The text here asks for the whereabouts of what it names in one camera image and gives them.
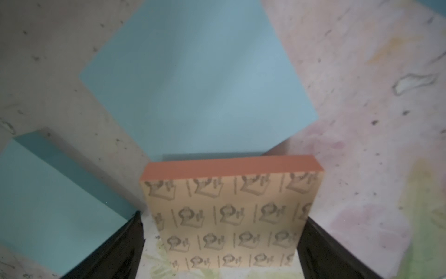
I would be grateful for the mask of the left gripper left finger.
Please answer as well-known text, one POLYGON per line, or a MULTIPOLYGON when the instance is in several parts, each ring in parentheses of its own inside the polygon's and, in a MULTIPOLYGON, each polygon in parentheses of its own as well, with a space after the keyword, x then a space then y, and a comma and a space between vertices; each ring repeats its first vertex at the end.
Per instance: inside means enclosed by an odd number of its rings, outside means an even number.
POLYGON ((85 258, 64 279, 135 279, 145 245, 141 212, 85 258))

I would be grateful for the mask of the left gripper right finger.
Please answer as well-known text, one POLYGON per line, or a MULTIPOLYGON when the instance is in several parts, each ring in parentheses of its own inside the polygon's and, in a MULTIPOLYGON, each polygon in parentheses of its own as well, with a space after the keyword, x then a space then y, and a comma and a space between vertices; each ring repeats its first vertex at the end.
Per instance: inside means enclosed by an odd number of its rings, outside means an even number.
POLYGON ((297 245, 305 279, 381 279, 312 218, 297 245))

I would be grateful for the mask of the pink sticky note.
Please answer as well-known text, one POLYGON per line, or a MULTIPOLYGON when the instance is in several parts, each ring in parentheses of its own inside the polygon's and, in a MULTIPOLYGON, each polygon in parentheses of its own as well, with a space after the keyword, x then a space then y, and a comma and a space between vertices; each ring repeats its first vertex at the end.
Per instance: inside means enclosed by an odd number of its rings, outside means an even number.
POLYGON ((311 155, 149 163, 140 178, 176 271, 289 267, 324 178, 311 155))

